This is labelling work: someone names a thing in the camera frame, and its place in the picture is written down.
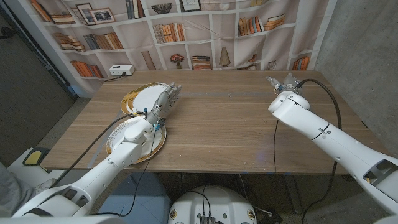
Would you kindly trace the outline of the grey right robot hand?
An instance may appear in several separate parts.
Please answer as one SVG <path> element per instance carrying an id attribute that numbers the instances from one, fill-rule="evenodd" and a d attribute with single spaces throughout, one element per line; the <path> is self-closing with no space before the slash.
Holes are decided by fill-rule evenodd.
<path id="1" fill-rule="evenodd" d="M 291 72 L 289 72 L 289 74 L 284 78 L 282 83 L 270 76 L 266 76 L 266 80 L 270 82 L 276 95 L 282 93 L 283 91 L 292 91 L 298 95 L 303 94 L 303 88 L 297 87 L 297 85 L 300 83 L 300 80 L 294 77 Z"/>

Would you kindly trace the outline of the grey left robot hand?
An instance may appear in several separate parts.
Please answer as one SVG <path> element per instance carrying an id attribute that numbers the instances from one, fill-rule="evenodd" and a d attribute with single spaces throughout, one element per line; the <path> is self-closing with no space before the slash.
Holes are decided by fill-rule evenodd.
<path id="1" fill-rule="evenodd" d="M 146 116 L 146 121 L 151 125 L 155 125 L 161 119 L 166 118 L 169 110 L 178 101 L 179 94 L 182 89 L 181 85 L 175 86 L 175 83 L 167 85 L 166 89 L 160 93 L 155 101 L 151 111 Z"/>

